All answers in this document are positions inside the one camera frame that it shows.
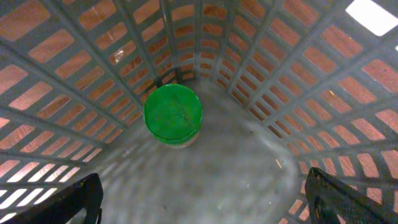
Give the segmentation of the grey plastic mesh basket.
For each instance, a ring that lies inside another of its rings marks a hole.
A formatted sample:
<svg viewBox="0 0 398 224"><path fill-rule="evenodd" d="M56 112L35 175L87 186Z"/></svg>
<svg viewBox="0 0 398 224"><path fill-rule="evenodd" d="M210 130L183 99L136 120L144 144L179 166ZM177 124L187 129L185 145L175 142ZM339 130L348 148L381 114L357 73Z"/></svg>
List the grey plastic mesh basket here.
<svg viewBox="0 0 398 224"><path fill-rule="evenodd" d="M310 223L312 167L397 213L396 1L1 2L2 223L93 172L103 223Z"/></svg>

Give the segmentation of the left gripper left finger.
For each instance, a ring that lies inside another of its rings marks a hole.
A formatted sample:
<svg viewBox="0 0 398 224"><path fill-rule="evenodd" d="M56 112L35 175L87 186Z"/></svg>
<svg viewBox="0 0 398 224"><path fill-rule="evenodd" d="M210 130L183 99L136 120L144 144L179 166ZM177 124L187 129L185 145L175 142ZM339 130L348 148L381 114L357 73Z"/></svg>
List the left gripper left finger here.
<svg viewBox="0 0 398 224"><path fill-rule="evenodd" d="M84 224L100 223L103 195L100 177L92 173L5 221L5 224L64 224L83 209L86 211Z"/></svg>

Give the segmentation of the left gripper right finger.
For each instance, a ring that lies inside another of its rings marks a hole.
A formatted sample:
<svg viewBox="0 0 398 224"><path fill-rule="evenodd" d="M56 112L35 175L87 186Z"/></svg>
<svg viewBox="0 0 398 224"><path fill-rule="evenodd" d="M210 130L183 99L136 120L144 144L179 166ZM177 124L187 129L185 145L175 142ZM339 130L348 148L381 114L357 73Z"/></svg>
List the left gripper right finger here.
<svg viewBox="0 0 398 224"><path fill-rule="evenodd" d="M323 170L312 167L305 183L312 223L397 223L397 214Z"/></svg>

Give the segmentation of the green lid jar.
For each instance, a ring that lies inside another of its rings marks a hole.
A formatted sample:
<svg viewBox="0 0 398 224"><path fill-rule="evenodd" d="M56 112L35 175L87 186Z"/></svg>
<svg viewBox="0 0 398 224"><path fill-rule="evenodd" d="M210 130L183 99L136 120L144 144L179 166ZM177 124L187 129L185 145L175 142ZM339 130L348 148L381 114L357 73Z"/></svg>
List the green lid jar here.
<svg viewBox="0 0 398 224"><path fill-rule="evenodd" d="M180 84L166 84L149 95L143 118L153 137L168 147L181 149L199 135L203 108L196 93Z"/></svg>

